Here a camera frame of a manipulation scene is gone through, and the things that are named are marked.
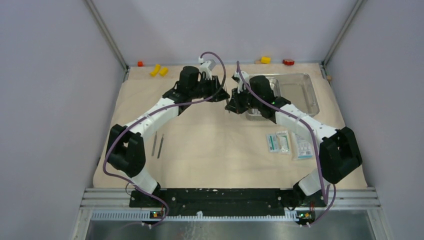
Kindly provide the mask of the small steel instrument tray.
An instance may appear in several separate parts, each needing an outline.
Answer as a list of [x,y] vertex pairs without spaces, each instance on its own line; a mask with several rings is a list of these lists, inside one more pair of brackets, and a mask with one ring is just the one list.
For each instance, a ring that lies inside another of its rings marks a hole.
[[[268,80],[270,88],[273,91],[274,95],[276,97],[280,97],[281,90],[280,90],[280,84],[278,79],[272,74],[266,74],[265,77]],[[258,109],[249,109],[245,113],[245,116],[249,121],[264,121],[265,120]]]

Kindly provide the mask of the beige wrapping cloth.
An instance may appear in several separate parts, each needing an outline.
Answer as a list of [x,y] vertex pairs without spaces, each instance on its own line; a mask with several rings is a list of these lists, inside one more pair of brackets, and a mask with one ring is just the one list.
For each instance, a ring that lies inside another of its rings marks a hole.
[[[335,95],[314,64],[307,73],[315,90],[319,122],[345,126]],[[151,77],[150,69],[132,67],[121,85],[110,127],[125,125],[153,107],[178,80],[182,66],[169,67],[165,77]],[[285,128],[224,110],[223,102],[190,106],[157,131],[155,150],[164,142],[159,159],[151,156],[153,134],[145,141],[146,166],[163,188],[292,188],[316,167],[314,158],[293,160],[292,155],[270,153],[266,135]]]

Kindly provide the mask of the teal white sterile packet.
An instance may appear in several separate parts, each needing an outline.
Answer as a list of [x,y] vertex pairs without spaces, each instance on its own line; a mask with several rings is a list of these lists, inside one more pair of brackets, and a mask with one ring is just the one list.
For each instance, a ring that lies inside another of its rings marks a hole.
[[278,153],[281,151],[279,139],[275,133],[266,135],[267,147],[270,153]]

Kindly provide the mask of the large steel tray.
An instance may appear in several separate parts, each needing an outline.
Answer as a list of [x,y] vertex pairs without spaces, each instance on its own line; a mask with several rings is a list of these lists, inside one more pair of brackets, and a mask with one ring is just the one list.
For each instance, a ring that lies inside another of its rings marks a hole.
[[316,116],[320,112],[320,107],[312,84],[312,80],[308,74],[250,74],[250,78],[259,75],[274,75],[279,82],[281,97],[289,100],[301,112],[306,113],[311,117]]

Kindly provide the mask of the blue white sterile pouch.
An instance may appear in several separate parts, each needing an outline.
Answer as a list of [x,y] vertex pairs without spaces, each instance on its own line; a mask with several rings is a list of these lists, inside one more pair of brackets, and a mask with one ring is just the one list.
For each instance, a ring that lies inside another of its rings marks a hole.
[[313,147],[308,141],[294,132],[291,133],[291,136],[293,140],[294,161],[310,159],[314,156]]

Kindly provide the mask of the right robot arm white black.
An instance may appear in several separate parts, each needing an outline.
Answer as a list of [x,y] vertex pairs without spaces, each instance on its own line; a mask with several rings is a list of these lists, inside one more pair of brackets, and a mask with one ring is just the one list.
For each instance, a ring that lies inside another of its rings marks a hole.
[[316,169],[293,186],[293,200],[297,205],[307,206],[316,192],[339,183],[362,165],[363,159],[352,129],[347,126],[334,128],[302,112],[288,99],[275,95],[264,75],[246,80],[236,73],[232,78],[237,87],[231,91],[226,110],[242,114],[256,109],[265,119],[286,127],[312,144]]

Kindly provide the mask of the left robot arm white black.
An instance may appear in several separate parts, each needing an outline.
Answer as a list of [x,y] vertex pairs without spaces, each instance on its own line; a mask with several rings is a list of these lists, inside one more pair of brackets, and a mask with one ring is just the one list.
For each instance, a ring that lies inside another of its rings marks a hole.
[[220,102],[230,96],[223,80],[194,66],[182,68],[178,81],[146,113],[126,125],[115,124],[109,132],[103,166],[111,165],[119,174],[104,173],[134,185],[149,207],[160,202],[159,183],[146,166],[145,142],[188,107],[202,102]]

